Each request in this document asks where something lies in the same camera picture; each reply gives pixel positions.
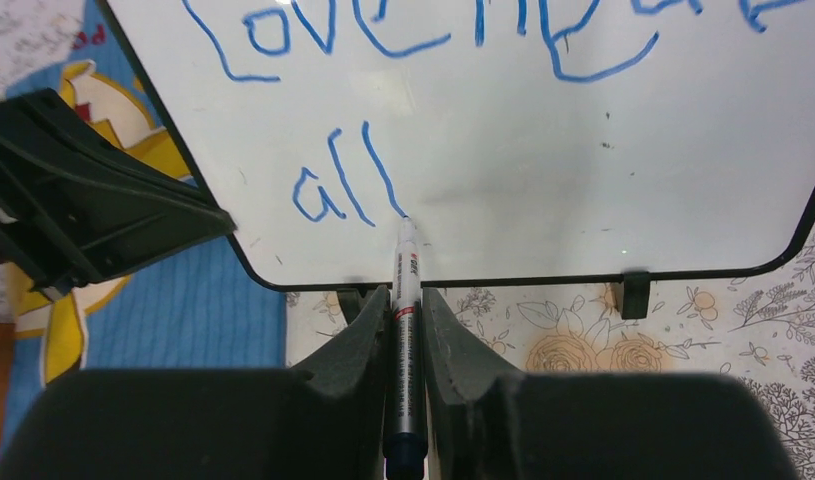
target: white marker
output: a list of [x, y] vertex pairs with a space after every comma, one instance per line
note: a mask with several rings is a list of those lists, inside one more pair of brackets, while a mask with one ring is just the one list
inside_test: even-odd
[[419, 249], [416, 226], [404, 217], [395, 249], [392, 281], [394, 361], [387, 378], [383, 454], [386, 477], [424, 476], [428, 454], [425, 417], [425, 380], [421, 348], [422, 286], [419, 280]]

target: whiteboard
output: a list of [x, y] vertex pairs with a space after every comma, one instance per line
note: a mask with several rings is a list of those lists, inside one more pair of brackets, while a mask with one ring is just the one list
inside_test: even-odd
[[391, 281], [402, 213], [431, 282], [716, 275], [815, 187], [815, 0], [108, 5], [276, 286]]

